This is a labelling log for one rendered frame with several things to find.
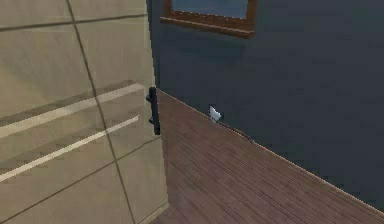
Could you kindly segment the brown framed window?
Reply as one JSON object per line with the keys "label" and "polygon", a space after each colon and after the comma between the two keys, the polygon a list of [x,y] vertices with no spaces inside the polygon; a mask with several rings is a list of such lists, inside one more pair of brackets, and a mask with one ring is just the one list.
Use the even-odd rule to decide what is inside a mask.
{"label": "brown framed window", "polygon": [[200,31],[249,39],[255,35],[258,0],[247,0],[244,18],[174,10],[172,0],[164,0],[162,23]]}

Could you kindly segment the beige room door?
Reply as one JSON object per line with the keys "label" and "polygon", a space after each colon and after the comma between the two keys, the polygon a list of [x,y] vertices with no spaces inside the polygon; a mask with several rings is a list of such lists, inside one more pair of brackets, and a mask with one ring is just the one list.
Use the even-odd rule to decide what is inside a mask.
{"label": "beige room door", "polygon": [[168,207],[146,0],[0,0],[0,224]]}

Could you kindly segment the small white wall plug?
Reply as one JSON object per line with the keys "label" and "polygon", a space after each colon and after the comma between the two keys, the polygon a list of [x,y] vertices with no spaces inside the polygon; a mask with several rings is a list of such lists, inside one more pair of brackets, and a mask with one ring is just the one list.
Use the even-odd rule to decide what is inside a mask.
{"label": "small white wall plug", "polygon": [[221,119],[222,115],[212,105],[210,105],[209,106],[209,117],[214,123],[217,123]]}

